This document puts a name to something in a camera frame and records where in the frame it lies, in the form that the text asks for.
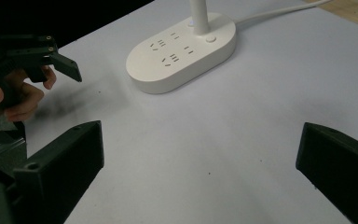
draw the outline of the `dark background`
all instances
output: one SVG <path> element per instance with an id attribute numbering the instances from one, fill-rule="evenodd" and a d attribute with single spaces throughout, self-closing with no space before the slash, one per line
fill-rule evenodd
<path id="1" fill-rule="evenodd" d="M 52 35 L 60 48 L 153 0 L 0 0 L 0 35 Z"/>

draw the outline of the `power strip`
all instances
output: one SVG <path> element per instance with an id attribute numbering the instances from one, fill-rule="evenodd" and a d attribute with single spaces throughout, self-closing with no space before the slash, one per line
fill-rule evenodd
<path id="1" fill-rule="evenodd" d="M 127 58 L 127 71 L 146 93 L 172 91 L 231 56 L 236 25 L 207 12 L 205 0 L 190 0 L 192 17 L 138 44 Z"/>

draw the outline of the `power outlet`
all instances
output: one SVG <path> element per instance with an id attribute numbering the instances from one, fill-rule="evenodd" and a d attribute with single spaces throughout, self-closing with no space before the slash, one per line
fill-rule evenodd
<path id="1" fill-rule="evenodd" d="M 127 71 L 141 91 L 172 91 L 231 56 L 236 25 L 227 16 L 206 13 L 208 29 L 195 30 L 194 16 L 153 35 L 129 54 Z"/>

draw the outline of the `white table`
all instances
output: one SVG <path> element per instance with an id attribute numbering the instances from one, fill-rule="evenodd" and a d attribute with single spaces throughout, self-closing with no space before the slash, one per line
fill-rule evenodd
<path id="1" fill-rule="evenodd" d="M 207 1 L 234 20 L 298 4 Z M 169 93 L 136 89 L 132 48 L 189 16 L 187 0 L 155 0 L 60 49 L 83 82 L 57 73 L 25 123 L 29 153 L 100 120 L 105 156 L 65 223 L 350 223 L 295 163 L 306 121 L 358 140 L 358 25 L 319 8 L 250 22 L 221 65 Z"/>

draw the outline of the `hand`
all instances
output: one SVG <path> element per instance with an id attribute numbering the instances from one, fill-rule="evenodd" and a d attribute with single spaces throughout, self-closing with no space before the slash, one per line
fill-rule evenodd
<path id="1" fill-rule="evenodd" d="M 57 80 L 57 77 L 49 66 L 43 66 L 42 70 L 47 78 L 47 81 L 43 83 L 43 86 L 47 90 L 51 90 Z M 23 69 L 13 70 L 5 78 L 6 82 L 21 98 L 21 102 L 18 105 L 6 108 L 4 111 L 0 109 L 0 115 L 4 113 L 8 121 L 23 121 L 30 118 L 36 111 L 40 100 L 42 100 L 45 96 L 43 91 L 29 83 L 24 82 L 26 78 L 28 78 L 28 76 Z M 0 103 L 3 99 L 4 93 L 0 89 Z"/>

